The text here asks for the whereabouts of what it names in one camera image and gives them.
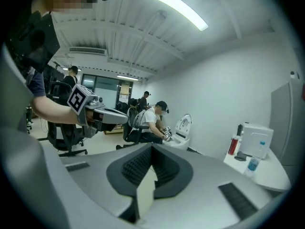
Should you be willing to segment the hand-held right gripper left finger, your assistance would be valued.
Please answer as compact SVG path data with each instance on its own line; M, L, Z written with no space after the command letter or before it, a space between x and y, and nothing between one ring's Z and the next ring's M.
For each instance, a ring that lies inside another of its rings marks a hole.
M110 214L137 222L153 204L153 168L145 145L62 158L80 189Z

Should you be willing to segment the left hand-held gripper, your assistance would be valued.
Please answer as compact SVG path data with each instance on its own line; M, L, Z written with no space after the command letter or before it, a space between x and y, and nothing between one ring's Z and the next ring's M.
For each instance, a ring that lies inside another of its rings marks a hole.
M125 113L104 108L102 98L80 84L72 89L67 104L76 113L84 138L92 138L98 131L111 131L116 125L125 124L129 120ZM91 124L87 121L87 111L96 117Z

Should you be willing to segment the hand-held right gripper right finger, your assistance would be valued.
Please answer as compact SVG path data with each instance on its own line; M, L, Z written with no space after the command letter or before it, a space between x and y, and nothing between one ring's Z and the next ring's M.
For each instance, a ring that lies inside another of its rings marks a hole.
M172 198L156 199L143 216L143 225L235 225L241 218L231 206L235 192L223 192L232 184L259 211L271 196L250 178L224 162L177 148L168 149L193 169L187 187Z

